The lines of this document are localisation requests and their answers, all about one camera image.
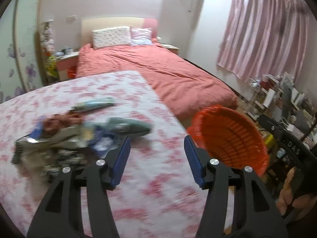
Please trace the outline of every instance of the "red floral pattern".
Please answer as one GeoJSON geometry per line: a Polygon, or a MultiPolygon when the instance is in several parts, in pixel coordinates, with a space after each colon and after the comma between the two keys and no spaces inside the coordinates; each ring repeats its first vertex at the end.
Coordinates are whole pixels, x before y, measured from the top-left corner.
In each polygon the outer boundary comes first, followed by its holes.
{"type": "MultiPolygon", "coordinates": [[[[183,150],[187,134],[135,71],[53,84],[0,105],[0,202],[4,209],[26,234],[47,191],[30,166],[11,164],[14,141],[30,133],[42,116],[63,113],[77,102],[109,96],[115,98],[116,105],[86,114],[86,121],[106,122],[109,117],[124,117],[153,125],[151,134],[132,141],[121,184],[108,192],[120,236],[194,237],[207,192],[194,182],[183,150]]],[[[85,234],[91,236],[84,187],[81,206],[85,234]]]]}

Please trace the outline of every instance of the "metal screw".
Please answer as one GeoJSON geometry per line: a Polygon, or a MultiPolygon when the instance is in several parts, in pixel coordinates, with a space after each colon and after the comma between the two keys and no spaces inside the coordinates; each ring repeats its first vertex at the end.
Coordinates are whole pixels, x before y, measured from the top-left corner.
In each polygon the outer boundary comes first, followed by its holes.
{"type": "Polygon", "coordinates": [[[213,158],[213,159],[210,159],[210,163],[214,166],[218,165],[219,164],[219,160],[216,159],[216,158],[213,158]]]}
{"type": "Polygon", "coordinates": [[[104,161],[103,159],[99,159],[96,161],[96,165],[98,166],[103,166],[106,163],[106,161],[104,161]]]}
{"type": "Polygon", "coordinates": [[[251,173],[253,171],[253,168],[251,166],[245,166],[244,170],[248,173],[251,173]]]}
{"type": "Polygon", "coordinates": [[[66,167],[63,168],[62,171],[63,171],[64,174],[67,174],[67,173],[70,172],[70,167],[69,167],[69,166],[66,166],[66,167]]]}

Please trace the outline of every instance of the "beige headboard panel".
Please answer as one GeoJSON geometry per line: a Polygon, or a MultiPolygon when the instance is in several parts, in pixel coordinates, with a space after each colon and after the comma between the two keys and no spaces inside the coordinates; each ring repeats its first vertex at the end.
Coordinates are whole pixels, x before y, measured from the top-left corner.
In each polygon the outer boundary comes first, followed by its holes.
{"type": "Polygon", "coordinates": [[[134,18],[134,17],[109,17],[87,19],[81,21],[81,45],[92,42],[91,31],[120,26],[130,26],[135,28],[157,28],[157,21],[154,19],[134,18]]]}

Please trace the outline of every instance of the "laundry basket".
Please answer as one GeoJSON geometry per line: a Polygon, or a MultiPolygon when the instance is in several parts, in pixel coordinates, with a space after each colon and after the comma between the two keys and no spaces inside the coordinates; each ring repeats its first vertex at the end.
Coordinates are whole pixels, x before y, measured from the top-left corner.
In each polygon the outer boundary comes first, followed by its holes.
{"type": "Polygon", "coordinates": [[[232,168],[251,166],[263,176],[269,157],[253,123],[238,112],[212,106],[197,113],[187,129],[197,146],[232,168]]]}

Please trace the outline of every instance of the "curtain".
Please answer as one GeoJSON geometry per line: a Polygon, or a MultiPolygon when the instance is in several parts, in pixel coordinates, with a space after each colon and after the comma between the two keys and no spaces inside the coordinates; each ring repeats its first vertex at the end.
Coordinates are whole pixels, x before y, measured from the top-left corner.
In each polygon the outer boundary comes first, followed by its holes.
{"type": "Polygon", "coordinates": [[[309,14],[299,0],[232,0],[217,64],[238,78],[299,76],[309,14]]]}

